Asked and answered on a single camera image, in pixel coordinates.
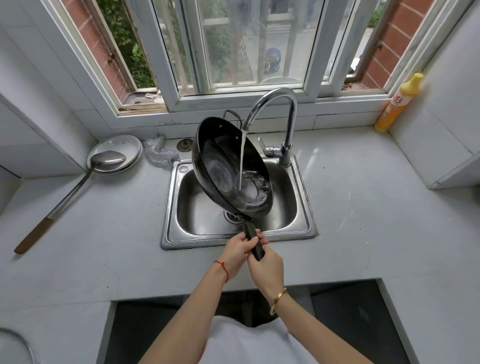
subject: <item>chrome faucet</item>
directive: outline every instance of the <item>chrome faucet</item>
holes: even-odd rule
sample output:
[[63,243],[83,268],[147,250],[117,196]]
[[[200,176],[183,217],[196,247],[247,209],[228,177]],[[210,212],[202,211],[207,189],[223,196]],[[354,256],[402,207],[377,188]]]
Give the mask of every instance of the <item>chrome faucet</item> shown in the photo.
[[291,139],[293,136],[293,127],[295,125],[295,119],[297,118],[297,109],[298,109],[298,102],[295,93],[286,87],[276,88],[270,92],[267,92],[263,95],[252,107],[250,110],[247,118],[243,122],[241,128],[243,130],[248,130],[250,126],[253,125],[255,118],[257,117],[258,113],[262,111],[262,109],[272,100],[275,100],[279,97],[286,97],[290,102],[290,111],[288,112],[288,123],[287,123],[287,131],[285,132],[285,141],[283,142],[282,146],[266,146],[263,142],[262,138],[258,138],[258,143],[262,148],[266,157],[269,158],[278,158],[278,163],[280,166],[287,167],[290,165],[290,157],[291,157],[291,149],[292,143]]

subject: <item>stack of plates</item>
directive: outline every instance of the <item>stack of plates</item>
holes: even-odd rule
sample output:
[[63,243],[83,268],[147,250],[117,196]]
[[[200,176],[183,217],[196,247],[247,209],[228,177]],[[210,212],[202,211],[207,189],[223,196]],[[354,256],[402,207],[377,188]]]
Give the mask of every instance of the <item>stack of plates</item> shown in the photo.
[[116,174],[131,168],[139,159],[144,151],[144,147],[140,140],[133,135],[118,135],[98,143],[88,155],[87,165],[90,168],[90,158],[92,155],[105,152],[106,150],[114,150],[124,154],[127,159],[119,164],[106,165],[95,168],[95,172],[99,174]]

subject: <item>yellow bottle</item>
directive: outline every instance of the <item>yellow bottle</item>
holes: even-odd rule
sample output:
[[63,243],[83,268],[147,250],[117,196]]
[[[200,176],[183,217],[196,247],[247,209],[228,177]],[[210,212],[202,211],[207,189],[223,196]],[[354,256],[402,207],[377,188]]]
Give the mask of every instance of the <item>yellow bottle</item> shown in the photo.
[[400,86],[392,100],[385,108],[383,113],[378,118],[373,126],[377,133],[385,133],[390,125],[393,124],[398,115],[420,90],[420,82],[423,80],[422,73],[416,73],[412,76],[410,81],[405,82]]

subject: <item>drain strainer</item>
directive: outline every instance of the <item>drain strainer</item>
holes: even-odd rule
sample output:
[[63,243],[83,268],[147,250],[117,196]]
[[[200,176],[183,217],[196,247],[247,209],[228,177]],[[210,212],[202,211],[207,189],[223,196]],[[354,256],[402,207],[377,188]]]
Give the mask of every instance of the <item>drain strainer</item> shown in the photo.
[[223,214],[225,215],[227,221],[231,222],[232,224],[242,224],[245,221],[241,215],[233,215],[226,211],[224,211]]
[[192,139],[182,139],[177,144],[177,150],[182,153],[190,152],[192,150]]

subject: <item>wok side handle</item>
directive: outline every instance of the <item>wok side handle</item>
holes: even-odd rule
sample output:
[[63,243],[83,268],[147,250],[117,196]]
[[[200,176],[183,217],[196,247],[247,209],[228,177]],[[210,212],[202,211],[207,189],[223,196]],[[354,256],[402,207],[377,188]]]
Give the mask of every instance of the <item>wok side handle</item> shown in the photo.
[[[245,222],[243,223],[243,228],[245,230],[245,235],[249,240],[257,236],[255,225],[251,220],[245,220]],[[252,249],[252,254],[255,257],[255,259],[258,260],[259,262],[264,257],[265,251],[264,251],[264,248],[262,247],[261,242],[258,242],[257,245],[255,245],[255,247]]]

